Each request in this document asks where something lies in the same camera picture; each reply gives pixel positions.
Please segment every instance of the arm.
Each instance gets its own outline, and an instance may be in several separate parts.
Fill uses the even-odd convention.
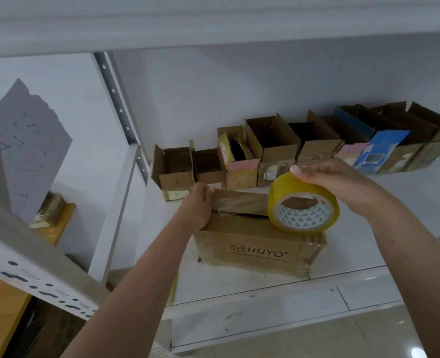
[[[195,184],[172,220],[62,358],[149,356],[187,242],[210,219],[213,193],[205,184]]]
[[[291,172],[367,219],[428,358],[440,357],[440,242],[402,202],[341,160]]]

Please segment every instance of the fingernail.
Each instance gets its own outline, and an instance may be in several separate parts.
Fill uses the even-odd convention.
[[[293,165],[289,168],[290,172],[294,175],[300,175],[301,174],[301,168],[299,168],[296,165]]]

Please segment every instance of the hand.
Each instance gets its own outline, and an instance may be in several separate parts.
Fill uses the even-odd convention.
[[[182,204],[172,217],[172,222],[187,229],[189,234],[203,228],[212,213],[212,198],[215,188],[205,183],[197,182],[192,192],[184,198]]]
[[[396,200],[384,188],[338,158],[307,167],[291,166],[290,171],[301,181],[326,188],[361,216],[367,217],[377,209],[387,208]]]

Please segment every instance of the paper sheet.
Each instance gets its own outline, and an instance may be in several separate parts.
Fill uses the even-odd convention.
[[[11,210],[27,224],[38,212],[71,142],[56,113],[16,79],[0,100],[0,148]]]

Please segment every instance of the tape roll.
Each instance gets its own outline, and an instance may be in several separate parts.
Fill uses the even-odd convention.
[[[274,180],[270,187],[268,216],[282,231],[317,233],[336,222],[339,205],[336,197],[324,187],[303,182],[288,172]]]

